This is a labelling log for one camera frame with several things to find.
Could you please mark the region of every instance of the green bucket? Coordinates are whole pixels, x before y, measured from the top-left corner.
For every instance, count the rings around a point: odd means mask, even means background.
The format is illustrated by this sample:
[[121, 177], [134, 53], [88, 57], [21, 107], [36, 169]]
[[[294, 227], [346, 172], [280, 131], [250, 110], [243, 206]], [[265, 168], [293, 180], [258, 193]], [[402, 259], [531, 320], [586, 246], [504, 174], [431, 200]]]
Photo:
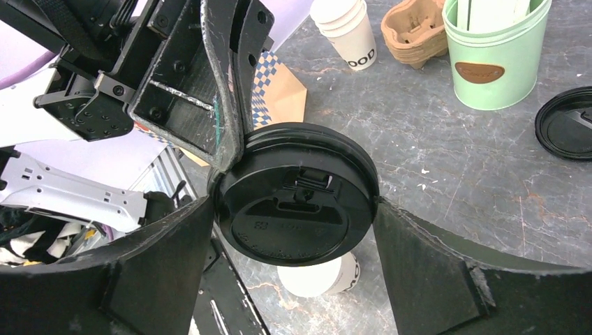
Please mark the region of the green bucket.
[[458, 0], [442, 16], [457, 98], [476, 110], [499, 110], [527, 97], [538, 64], [552, 0], [531, 0], [531, 13], [506, 29], [471, 33], [457, 28]]

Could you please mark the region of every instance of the gray marble table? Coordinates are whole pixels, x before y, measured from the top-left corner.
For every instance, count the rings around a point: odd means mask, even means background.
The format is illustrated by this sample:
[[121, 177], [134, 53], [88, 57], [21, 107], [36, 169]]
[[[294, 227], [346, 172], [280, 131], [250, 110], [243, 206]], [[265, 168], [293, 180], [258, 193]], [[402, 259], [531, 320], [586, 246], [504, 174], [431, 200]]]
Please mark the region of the gray marble table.
[[[382, 195], [417, 216], [500, 251], [592, 266], [592, 165], [551, 156], [533, 127], [550, 98], [592, 83], [592, 0], [553, 2], [538, 83], [528, 98], [498, 112], [455, 98], [448, 56], [422, 70], [395, 61], [380, 21], [398, 1], [367, 3], [378, 44], [367, 70], [348, 70], [310, 20], [277, 52], [309, 90], [305, 121], [362, 145], [378, 168]], [[205, 171], [189, 170], [202, 189]], [[292, 296], [274, 267], [229, 251], [272, 334], [397, 333], [372, 231], [353, 251], [359, 284], [314, 299]]]

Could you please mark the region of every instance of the paper cup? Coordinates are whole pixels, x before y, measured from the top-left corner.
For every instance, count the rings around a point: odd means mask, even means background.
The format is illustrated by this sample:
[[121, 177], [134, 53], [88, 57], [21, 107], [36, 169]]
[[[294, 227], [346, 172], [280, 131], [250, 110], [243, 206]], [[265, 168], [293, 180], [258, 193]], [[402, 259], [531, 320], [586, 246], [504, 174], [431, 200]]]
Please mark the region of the paper cup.
[[315, 0], [311, 18], [352, 70], [376, 60], [376, 40], [365, 0]]
[[304, 298], [351, 290], [360, 278], [360, 264], [352, 253], [310, 267], [278, 267], [283, 286]]

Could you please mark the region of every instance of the cardboard cup holder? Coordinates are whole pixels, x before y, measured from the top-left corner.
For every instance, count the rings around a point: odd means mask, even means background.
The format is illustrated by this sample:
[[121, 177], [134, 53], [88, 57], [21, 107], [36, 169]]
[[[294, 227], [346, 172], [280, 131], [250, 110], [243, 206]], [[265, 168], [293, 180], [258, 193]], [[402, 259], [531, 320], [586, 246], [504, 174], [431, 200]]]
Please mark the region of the cardboard cup holder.
[[415, 69], [448, 51], [444, 0], [404, 0], [391, 8], [380, 29], [393, 57]]

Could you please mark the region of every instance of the purple cable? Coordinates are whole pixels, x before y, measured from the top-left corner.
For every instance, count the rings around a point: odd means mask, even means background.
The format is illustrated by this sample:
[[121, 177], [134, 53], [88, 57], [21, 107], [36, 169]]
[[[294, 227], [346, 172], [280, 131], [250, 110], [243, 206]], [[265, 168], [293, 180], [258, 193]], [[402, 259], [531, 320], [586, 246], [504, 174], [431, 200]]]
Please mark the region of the purple cable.
[[51, 51], [46, 51], [45, 54], [42, 54], [41, 57], [35, 59], [35, 61], [23, 69], [9, 75], [6, 78], [0, 79], [0, 89], [5, 89], [7, 87], [11, 87], [14, 84], [18, 84], [19, 82], [27, 79], [35, 72], [39, 71], [45, 64], [51, 62], [51, 60], [56, 57], [56, 54]]
[[113, 237], [113, 229], [109, 225], [103, 225], [103, 230], [107, 233], [107, 237], [109, 238], [109, 242], [113, 241], [115, 238]]

